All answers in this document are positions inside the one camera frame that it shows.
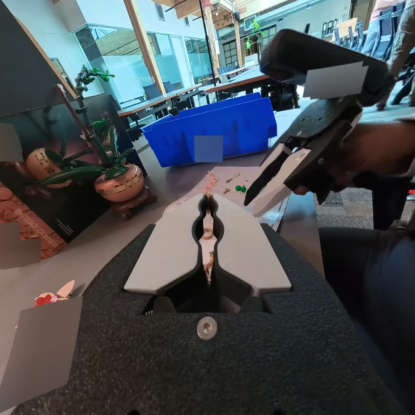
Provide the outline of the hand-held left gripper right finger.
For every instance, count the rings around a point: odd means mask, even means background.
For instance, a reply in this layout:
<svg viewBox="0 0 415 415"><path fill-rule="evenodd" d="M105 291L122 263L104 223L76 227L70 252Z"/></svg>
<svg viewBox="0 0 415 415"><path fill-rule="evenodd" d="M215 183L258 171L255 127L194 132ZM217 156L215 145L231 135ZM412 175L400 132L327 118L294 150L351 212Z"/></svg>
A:
<svg viewBox="0 0 415 415"><path fill-rule="evenodd" d="M292 284L261 223L220 194L210 197L213 218L213 276L224 297L259 297L288 292Z"/></svg>

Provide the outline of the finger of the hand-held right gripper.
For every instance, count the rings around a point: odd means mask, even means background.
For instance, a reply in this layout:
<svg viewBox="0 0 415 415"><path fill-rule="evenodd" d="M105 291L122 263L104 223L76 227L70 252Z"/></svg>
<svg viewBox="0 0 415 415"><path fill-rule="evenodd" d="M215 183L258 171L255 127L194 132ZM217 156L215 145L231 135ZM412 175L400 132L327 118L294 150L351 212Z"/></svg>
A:
<svg viewBox="0 0 415 415"><path fill-rule="evenodd" d="M259 166L257 178L246 190L244 206L248 206L271 182L291 154L292 150L284 144L278 144L269 150Z"/></svg>
<svg viewBox="0 0 415 415"><path fill-rule="evenodd" d="M292 190L285 184L310 151L298 151L288 156L278 172L253 200L253 215L262 216L288 197Z"/></svg>

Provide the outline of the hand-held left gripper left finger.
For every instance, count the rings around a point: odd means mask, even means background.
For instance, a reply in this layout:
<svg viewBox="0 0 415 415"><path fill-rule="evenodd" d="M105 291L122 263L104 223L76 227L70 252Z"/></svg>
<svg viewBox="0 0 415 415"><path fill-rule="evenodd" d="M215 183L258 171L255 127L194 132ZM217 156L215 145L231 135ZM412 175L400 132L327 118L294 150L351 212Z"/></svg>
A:
<svg viewBox="0 0 415 415"><path fill-rule="evenodd" d="M163 215L155 224L124 290L159 294L203 268L200 239L204 236L208 197L199 193Z"/></svg>

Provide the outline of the person's right hand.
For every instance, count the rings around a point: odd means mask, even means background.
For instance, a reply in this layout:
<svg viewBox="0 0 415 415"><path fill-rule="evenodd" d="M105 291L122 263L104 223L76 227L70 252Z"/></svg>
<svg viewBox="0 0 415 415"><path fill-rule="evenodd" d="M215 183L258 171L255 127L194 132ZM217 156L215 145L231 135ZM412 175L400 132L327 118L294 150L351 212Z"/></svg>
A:
<svg viewBox="0 0 415 415"><path fill-rule="evenodd" d="M415 122L358 124L340 154L326 167L335 179L334 192L353 187L352 180L370 172L380 176L414 176Z"/></svg>

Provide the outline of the white instruction sheet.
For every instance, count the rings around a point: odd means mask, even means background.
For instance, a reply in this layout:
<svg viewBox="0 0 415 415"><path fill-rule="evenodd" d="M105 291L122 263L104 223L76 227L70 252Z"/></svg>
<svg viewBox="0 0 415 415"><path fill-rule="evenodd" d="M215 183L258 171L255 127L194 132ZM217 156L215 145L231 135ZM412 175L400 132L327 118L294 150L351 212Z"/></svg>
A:
<svg viewBox="0 0 415 415"><path fill-rule="evenodd" d="M215 175L215 179L219 181L213 187L209 187L207 184L210 181L209 178L204 177L193 189L191 189L183 197L179 198L175 202L172 202L167 206L163 212L163 216L175 210L178 206L184 204L193 196L205 193L210 190L212 194L220 194L233 203L243 207L245 210L251 212L252 209L244 206L245 194L235 191L235 186L246 186L246 189L252 184L254 179L257 178L259 167L220 167L216 166L211 171ZM275 207L264 213L262 216L257 217L260 223L269 225L274 231L278 230L278 227L283 219L283 215L288 203L288 198L285 198L282 202Z"/></svg>

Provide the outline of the blue plastic bin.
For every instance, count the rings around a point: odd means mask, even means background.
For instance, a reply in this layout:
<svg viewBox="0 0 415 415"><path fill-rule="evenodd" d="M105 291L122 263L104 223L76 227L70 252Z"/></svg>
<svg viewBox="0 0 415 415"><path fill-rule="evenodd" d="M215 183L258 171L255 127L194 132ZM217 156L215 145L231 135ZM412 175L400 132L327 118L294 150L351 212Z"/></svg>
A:
<svg viewBox="0 0 415 415"><path fill-rule="evenodd" d="M277 136L271 101L260 93L183 110L141 130L163 168L195 163L195 136L223 137L223 158L265 151Z"/></svg>

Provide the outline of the toy brick orchid plant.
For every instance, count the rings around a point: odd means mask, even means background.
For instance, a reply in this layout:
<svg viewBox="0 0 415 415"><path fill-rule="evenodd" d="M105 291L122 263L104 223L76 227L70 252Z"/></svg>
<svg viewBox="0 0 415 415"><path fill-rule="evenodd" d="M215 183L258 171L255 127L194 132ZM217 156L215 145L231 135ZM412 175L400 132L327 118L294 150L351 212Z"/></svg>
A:
<svg viewBox="0 0 415 415"><path fill-rule="evenodd" d="M82 66L75 78L74 90L78 108L72 107L63 86L56 84L64 104L79 125L80 137L86 142L87 148L72 156L65 155L64 146L61 146L59 153L46 149L46 161L56 164L60 171L49 169L47 176L37 179L36 183L51 186L68 181L95 179L96 192L110 202L113 211L129 220L135 208L156 202L157 196L144 184L143 170L135 164L127 163L127 156L135 148L131 147L120 153L115 127L106 119L93 122L90 120L83 93L97 77L109 82L115 75L107 70L101 72L96 67L88 69Z"/></svg>

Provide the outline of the long wooden background table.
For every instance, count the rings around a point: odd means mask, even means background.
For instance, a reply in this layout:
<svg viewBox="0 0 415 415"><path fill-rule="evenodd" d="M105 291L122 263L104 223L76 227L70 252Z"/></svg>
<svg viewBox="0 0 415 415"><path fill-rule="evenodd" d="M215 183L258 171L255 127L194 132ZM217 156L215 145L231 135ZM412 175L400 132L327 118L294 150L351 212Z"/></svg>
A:
<svg viewBox="0 0 415 415"><path fill-rule="evenodd" d="M251 90L273 83L275 82L269 76L260 71L259 65L254 65L250 66L245 72L233 77L227 83L200 87L198 93L202 96L220 91L230 93L248 91L250 93Z"/></svg>
<svg viewBox="0 0 415 415"><path fill-rule="evenodd" d="M138 122L139 120L152 116L157 112L162 112L164 109L174 107L175 99L177 99L178 102L189 101L190 107L193 107L192 104L194 104L194 101L192 101L192 98L194 95L198 94L201 86L202 84L199 83L191 87L175 90L154 99L134 105L131 108L119 110L117 113L120 118L127 117L132 122Z"/></svg>

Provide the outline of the dark toy set box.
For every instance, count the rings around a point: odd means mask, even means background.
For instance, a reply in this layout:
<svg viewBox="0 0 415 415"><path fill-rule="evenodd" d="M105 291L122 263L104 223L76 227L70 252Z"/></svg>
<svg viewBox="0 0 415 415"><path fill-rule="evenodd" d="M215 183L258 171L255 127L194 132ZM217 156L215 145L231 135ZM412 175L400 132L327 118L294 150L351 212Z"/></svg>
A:
<svg viewBox="0 0 415 415"><path fill-rule="evenodd" d="M86 98L90 120L106 119L117 132L120 153L133 147L136 127L127 130L108 94ZM87 148L77 122L63 102L1 117L1 139L19 144L21 157L1 150L1 268L22 267L53 257L110 209L110 202L95 190L95 179L40 185L49 169L46 149L66 156ZM134 150L127 163L146 172Z"/></svg>

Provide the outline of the pink toy brick flower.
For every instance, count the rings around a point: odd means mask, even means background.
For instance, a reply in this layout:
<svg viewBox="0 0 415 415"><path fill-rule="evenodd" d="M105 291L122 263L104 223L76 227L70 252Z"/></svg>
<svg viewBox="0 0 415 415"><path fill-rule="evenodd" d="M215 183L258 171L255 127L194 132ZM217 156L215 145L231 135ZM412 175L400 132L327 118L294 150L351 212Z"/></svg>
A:
<svg viewBox="0 0 415 415"><path fill-rule="evenodd" d="M57 303L69 299L73 293L74 285L75 280L72 280L61 287L56 293L46 292L40 294L35 298L33 307L39 307L41 305Z"/></svg>

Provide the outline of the background potted plant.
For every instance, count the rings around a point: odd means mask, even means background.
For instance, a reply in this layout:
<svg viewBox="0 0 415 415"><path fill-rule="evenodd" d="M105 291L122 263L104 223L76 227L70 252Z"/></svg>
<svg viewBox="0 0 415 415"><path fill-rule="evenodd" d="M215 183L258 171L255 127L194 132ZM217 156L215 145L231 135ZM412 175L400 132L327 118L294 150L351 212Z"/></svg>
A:
<svg viewBox="0 0 415 415"><path fill-rule="evenodd" d="M246 19L244 20L244 23L249 23L249 25L245 27L245 30L249 33L246 35L243 45L244 49L250 50L253 44L256 44L258 40L261 40L263 32L257 17L253 17L250 20Z"/></svg>

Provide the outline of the person's dark trousers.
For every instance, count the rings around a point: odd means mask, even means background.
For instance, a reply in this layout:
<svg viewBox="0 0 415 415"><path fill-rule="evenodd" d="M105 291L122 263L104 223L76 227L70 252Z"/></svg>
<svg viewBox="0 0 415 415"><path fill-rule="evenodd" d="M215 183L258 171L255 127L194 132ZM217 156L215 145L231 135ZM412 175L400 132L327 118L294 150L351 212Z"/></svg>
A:
<svg viewBox="0 0 415 415"><path fill-rule="evenodd" d="M414 414L414 230L319 229L324 274L348 313L391 367L396 392Z"/></svg>

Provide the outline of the black tripod pole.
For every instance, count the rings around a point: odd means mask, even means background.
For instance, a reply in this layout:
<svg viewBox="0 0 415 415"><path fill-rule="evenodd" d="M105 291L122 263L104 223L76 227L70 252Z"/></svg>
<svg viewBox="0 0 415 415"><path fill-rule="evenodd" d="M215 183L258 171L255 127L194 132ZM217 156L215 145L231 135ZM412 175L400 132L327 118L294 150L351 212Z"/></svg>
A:
<svg viewBox="0 0 415 415"><path fill-rule="evenodd" d="M211 3L210 1L199 0L201 19L203 22L205 40L207 44L210 69L212 72L213 85L216 86L216 76L217 76L217 53L216 53L216 44L215 44L215 35L214 35L214 24L211 12Z"/></svg>

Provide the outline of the black panel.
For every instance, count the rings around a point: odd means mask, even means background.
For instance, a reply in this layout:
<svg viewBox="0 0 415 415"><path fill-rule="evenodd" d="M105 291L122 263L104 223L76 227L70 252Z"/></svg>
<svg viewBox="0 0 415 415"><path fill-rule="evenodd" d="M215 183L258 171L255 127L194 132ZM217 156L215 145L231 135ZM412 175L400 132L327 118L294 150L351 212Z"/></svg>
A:
<svg viewBox="0 0 415 415"><path fill-rule="evenodd" d="M75 95L31 34L0 2L0 116L62 103Z"/></svg>

